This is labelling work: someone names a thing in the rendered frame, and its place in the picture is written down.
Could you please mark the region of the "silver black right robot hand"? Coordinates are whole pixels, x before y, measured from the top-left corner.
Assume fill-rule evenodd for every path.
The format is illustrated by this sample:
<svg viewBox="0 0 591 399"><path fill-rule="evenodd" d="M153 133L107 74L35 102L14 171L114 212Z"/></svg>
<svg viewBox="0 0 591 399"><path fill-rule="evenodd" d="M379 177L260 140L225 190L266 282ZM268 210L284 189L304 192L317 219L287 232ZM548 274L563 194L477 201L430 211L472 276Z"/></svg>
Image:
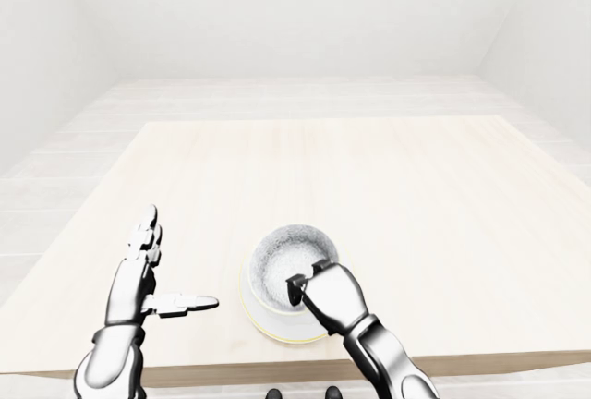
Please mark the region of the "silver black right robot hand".
<svg viewBox="0 0 591 399"><path fill-rule="evenodd" d="M286 280L292 306L304 303L328 335L346 336L369 315L368 307L355 276L343 265L319 260L307 278L298 273Z"/></svg>

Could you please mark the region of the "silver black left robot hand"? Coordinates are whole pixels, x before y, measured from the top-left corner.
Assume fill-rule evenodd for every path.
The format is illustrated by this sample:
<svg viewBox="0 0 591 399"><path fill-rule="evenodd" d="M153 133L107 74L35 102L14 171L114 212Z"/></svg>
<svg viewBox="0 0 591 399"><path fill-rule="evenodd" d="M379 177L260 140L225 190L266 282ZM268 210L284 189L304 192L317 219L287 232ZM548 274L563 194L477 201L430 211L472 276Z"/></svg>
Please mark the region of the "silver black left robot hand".
<svg viewBox="0 0 591 399"><path fill-rule="evenodd" d="M127 241L127 254L113 280L105 313L105 324L141 325L149 315L161 318L183 317L190 311L217 308L213 296L155 293L154 269L160 264L163 230L158 210L149 205Z"/></svg>

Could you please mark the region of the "patterned grey bowl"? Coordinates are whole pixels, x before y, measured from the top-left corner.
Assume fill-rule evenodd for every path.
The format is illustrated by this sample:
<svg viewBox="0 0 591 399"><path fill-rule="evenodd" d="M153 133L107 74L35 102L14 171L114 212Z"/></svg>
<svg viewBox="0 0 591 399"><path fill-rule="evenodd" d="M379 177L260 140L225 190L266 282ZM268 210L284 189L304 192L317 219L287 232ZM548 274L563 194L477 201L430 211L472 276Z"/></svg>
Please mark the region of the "patterned grey bowl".
<svg viewBox="0 0 591 399"><path fill-rule="evenodd" d="M333 241L307 224L281 226L261 239L248 259L248 282L260 304L281 315L300 315L305 306L293 306L286 280L296 274L309 277L319 260L340 261Z"/></svg>

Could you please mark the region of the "white plate with yellow rim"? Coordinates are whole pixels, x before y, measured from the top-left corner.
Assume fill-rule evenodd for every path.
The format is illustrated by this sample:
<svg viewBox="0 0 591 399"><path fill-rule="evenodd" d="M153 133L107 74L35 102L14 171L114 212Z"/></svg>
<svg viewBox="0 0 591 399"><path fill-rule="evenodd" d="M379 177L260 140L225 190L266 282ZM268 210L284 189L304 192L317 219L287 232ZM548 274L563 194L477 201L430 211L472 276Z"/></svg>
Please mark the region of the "white plate with yellow rim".
<svg viewBox="0 0 591 399"><path fill-rule="evenodd" d="M346 267L351 266L349 255L337 248L341 256L336 261ZM328 336L318 320L305 306L300 315L281 315L263 307L253 295L248 282L249 253L243 260L240 273L239 293L242 306L253 325L263 334L287 344L308 344Z"/></svg>

